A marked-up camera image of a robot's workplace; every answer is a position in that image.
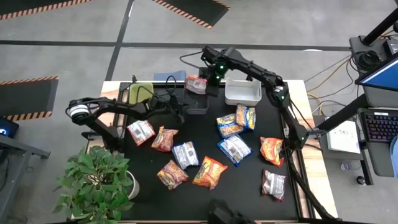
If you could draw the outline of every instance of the robotic arm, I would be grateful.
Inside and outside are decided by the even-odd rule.
[[[308,138],[308,132],[297,121],[296,116],[290,106],[289,88],[284,83],[282,77],[270,72],[255,63],[242,57],[241,53],[233,48],[228,48],[218,52],[211,47],[204,47],[201,56],[203,61],[210,65],[203,72],[202,78],[208,80],[209,94],[218,93],[217,86],[220,80],[224,78],[228,69],[239,70],[248,75],[248,79],[255,78],[264,84],[267,97],[270,103],[279,109],[287,126],[289,127],[289,142],[287,147],[291,149],[302,149]]]
[[[292,153],[295,150],[303,148],[310,132],[299,124],[296,115],[293,113],[293,109],[290,106],[292,101],[290,100],[289,88],[284,83],[282,77],[256,65],[253,61],[246,60],[233,48],[228,48],[219,52],[211,47],[204,47],[201,59],[205,63],[209,63],[207,68],[201,68],[200,70],[200,77],[207,79],[208,86],[206,88],[206,93],[208,95],[216,96],[218,94],[218,85],[221,79],[224,78],[228,69],[240,70],[248,75],[248,80],[255,78],[264,84],[266,95],[270,103],[279,109],[284,121],[289,127],[289,137],[285,141],[286,149],[284,151],[286,152],[290,174],[301,186],[318,214],[323,219],[337,221],[336,218],[332,217],[325,208],[322,207],[295,168]],[[65,112],[71,117],[75,124],[87,125],[100,134],[103,138],[105,147],[113,151],[121,148],[121,140],[116,131],[116,127],[108,127],[98,119],[103,113],[112,112],[125,114],[139,120],[145,120],[158,114],[173,114],[179,123],[183,123],[182,112],[183,106],[185,105],[180,104],[173,93],[169,93],[166,98],[160,97],[155,93],[152,95],[153,97],[151,99],[136,105],[107,98],[82,98],[79,100],[72,100]],[[141,106],[141,112],[137,110],[140,105],[144,106]]]

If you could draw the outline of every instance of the monitor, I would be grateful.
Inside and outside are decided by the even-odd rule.
[[[355,84],[398,91],[398,53],[383,61],[375,70],[360,76]]]

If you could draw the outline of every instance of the green leaves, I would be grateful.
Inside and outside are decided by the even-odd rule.
[[[133,181],[130,178],[126,178],[126,179],[120,181],[120,184],[125,187],[132,185],[132,183],[133,183]]]
[[[79,162],[84,163],[87,167],[93,167],[93,159],[89,154],[80,155]]]
[[[67,166],[66,166],[65,169],[68,170],[68,169],[72,169],[72,168],[75,168],[75,167],[77,167],[77,163],[71,161],[71,162],[68,162],[68,163],[67,163]]]
[[[118,210],[119,211],[127,211],[127,210],[130,210],[130,208],[133,205],[134,205],[134,203],[132,203],[132,202],[126,202],[126,203],[122,204]]]
[[[77,220],[79,220],[79,219],[87,218],[89,215],[91,215],[91,214],[90,214],[90,213],[82,214],[82,215],[76,216],[75,218],[76,218]]]
[[[119,221],[122,219],[122,213],[120,211],[113,210],[112,213],[115,220]]]
[[[118,183],[119,183],[119,177],[117,175],[114,175],[112,184],[118,184]]]
[[[128,163],[123,154],[113,155],[100,146],[69,157],[56,188],[67,194],[61,194],[53,212],[64,209],[81,224],[117,224],[122,211],[133,205],[128,199],[127,186],[133,184],[126,175]]]
[[[80,216],[82,213],[81,209],[76,207],[74,204],[72,204],[72,214],[74,217]]]
[[[61,212],[62,209],[63,209],[63,205],[57,205],[57,206],[55,207],[55,209],[52,211],[52,213]]]
[[[86,186],[84,186],[84,187],[80,190],[79,195],[85,195],[85,194],[87,194],[88,192],[91,191],[92,188],[93,188],[92,185],[86,185]]]
[[[105,193],[102,190],[98,190],[93,193],[94,202],[101,203],[104,201]]]
[[[111,185],[102,185],[102,189],[104,189],[104,190],[106,190],[108,192],[113,192],[113,191],[118,189],[118,186],[117,185],[113,185],[113,184],[111,184]]]
[[[97,175],[97,171],[94,168],[89,168],[89,167],[85,167],[85,166],[79,166],[79,169],[84,174]]]

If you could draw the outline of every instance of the keyboard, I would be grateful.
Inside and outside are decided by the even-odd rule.
[[[398,111],[363,110],[359,114],[367,141],[391,142],[398,135]]]

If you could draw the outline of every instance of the black stand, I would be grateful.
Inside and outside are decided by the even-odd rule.
[[[375,27],[365,38],[362,44],[370,46],[377,38],[379,38],[390,26],[394,25],[398,20],[398,8],[389,14],[377,27]]]
[[[7,213],[14,202],[13,199],[18,191],[22,177],[26,172],[26,167],[29,165],[31,155],[38,155],[41,159],[48,159],[50,152],[28,146],[2,135],[0,135],[0,146],[1,150],[4,150],[7,154],[7,167],[9,167],[7,168],[8,178],[4,180],[6,182],[0,192],[0,223],[4,223]]]

